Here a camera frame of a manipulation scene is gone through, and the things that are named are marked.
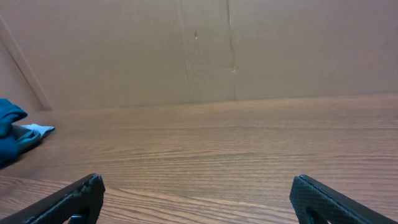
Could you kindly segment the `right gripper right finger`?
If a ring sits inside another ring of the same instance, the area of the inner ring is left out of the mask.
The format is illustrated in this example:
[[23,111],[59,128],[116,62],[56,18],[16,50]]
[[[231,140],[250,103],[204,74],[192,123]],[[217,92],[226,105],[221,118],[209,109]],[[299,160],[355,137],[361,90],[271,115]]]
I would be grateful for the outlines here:
[[289,199],[300,224],[397,224],[307,175],[294,177]]

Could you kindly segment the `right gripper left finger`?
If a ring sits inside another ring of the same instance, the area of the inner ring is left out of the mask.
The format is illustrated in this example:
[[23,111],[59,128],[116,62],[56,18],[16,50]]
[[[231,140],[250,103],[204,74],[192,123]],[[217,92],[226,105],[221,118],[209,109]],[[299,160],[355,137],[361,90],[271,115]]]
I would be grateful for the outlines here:
[[96,224],[105,186],[99,174],[90,174],[1,220],[1,224]]

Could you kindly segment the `blue polo shirt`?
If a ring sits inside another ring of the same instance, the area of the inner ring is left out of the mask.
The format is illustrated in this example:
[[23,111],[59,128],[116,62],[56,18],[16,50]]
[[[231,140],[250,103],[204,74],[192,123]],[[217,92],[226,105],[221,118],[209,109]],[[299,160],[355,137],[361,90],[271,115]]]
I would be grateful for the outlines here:
[[14,128],[13,124],[26,118],[28,114],[19,106],[1,98],[1,168],[14,162],[30,148],[24,137],[31,131]]

